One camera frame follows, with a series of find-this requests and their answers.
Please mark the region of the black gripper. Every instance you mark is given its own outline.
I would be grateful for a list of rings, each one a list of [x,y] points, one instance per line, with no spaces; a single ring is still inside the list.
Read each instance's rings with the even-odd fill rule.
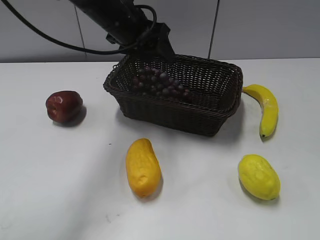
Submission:
[[[142,58],[160,57],[166,60],[173,60],[175,52],[169,41],[170,28],[165,23],[156,23],[148,35],[144,35],[139,44],[134,48],[119,50],[126,55],[138,55]]]

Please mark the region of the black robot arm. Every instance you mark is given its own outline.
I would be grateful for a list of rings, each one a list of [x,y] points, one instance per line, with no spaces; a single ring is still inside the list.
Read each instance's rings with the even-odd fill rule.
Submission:
[[[135,5],[132,0],[73,0],[72,3],[107,32],[107,41],[119,45],[118,50],[88,49],[88,53],[156,56],[168,61],[175,57],[169,41],[171,29],[158,22],[151,6]]]

